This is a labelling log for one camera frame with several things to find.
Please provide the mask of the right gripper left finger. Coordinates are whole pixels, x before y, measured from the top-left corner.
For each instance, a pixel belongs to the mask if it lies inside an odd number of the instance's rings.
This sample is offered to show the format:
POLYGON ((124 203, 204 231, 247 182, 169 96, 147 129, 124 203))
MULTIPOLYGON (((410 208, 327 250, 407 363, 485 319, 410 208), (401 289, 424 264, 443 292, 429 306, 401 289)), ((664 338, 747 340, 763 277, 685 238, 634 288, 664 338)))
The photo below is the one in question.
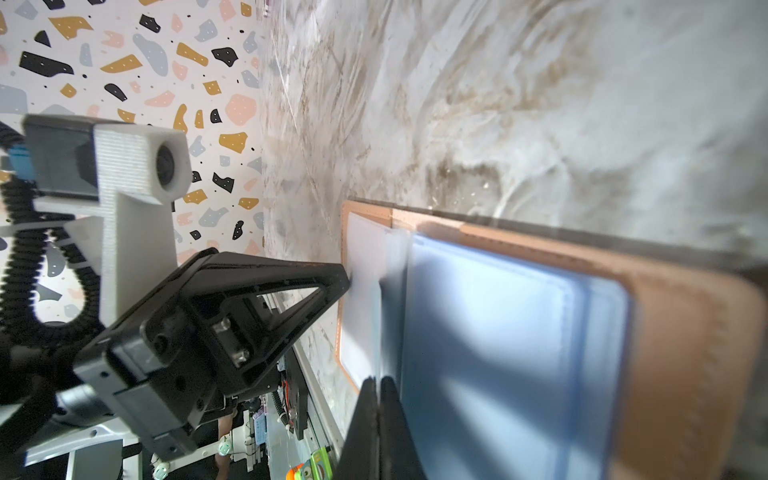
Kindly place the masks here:
POLYGON ((376 381, 367 378, 361 385, 334 479, 370 480, 379 478, 378 396, 376 381))

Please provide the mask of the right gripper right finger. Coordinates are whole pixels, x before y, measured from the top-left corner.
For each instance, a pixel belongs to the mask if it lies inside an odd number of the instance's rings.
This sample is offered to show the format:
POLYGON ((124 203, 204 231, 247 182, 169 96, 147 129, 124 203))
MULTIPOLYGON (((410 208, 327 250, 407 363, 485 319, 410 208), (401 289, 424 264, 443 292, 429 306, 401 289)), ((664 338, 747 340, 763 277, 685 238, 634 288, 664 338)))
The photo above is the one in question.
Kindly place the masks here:
POLYGON ((425 480, 396 384, 384 377, 379 402, 379 478, 425 480))

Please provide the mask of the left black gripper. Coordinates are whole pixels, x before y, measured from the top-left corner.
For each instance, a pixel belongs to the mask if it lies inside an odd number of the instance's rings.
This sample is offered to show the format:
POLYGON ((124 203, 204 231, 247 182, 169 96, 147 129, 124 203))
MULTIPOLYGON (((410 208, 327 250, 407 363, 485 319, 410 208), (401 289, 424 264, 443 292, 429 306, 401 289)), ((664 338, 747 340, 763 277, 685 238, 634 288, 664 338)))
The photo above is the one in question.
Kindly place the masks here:
POLYGON ((195 254, 121 325, 77 355, 75 374, 163 461, 198 448, 216 393, 255 387, 350 286, 338 263, 214 248, 195 254))

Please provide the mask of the pink leather card holder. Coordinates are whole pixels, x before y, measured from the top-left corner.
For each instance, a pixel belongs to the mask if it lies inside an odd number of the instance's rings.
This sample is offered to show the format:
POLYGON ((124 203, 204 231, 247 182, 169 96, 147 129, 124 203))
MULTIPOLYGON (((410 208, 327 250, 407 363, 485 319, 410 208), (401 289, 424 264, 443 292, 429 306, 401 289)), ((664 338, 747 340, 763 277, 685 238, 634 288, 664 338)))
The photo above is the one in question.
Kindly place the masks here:
POLYGON ((741 275, 346 201, 336 359, 426 479, 715 479, 767 327, 741 275))

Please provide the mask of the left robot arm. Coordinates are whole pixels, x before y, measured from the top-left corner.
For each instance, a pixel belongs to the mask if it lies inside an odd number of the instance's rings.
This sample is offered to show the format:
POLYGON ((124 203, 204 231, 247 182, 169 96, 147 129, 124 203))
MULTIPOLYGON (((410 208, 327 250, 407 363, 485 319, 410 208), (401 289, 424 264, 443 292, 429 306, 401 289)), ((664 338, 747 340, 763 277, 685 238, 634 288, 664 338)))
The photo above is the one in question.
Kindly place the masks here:
POLYGON ((349 285, 340 264, 194 255, 38 374, 1 426, 3 465, 113 419, 163 462, 193 454, 199 427, 278 388, 278 362, 349 285))

